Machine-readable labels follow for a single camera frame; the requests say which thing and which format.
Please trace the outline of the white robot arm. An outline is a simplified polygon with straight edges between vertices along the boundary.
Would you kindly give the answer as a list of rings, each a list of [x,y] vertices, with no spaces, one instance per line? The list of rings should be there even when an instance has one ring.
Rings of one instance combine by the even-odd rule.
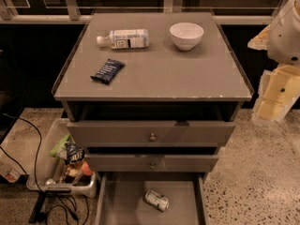
[[[247,46],[266,50],[278,62],[261,76],[252,121],[261,126],[280,122],[300,97],[300,0],[289,0]]]

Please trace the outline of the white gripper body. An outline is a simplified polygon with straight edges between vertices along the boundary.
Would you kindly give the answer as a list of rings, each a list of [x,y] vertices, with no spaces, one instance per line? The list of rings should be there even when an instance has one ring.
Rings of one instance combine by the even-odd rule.
[[[265,70],[258,94],[252,122],[255,125],[268,125],[282,121],[300,97],[300,67],[279,64],[273,71]]]

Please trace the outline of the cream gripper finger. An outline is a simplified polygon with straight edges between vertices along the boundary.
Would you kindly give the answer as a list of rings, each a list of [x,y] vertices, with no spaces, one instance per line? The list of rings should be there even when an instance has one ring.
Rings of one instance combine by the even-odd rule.
[[[253,50],[266,51],[268,46],[269,31],[270,25],[265,26],[257,36],[248,42],[247,46]]]

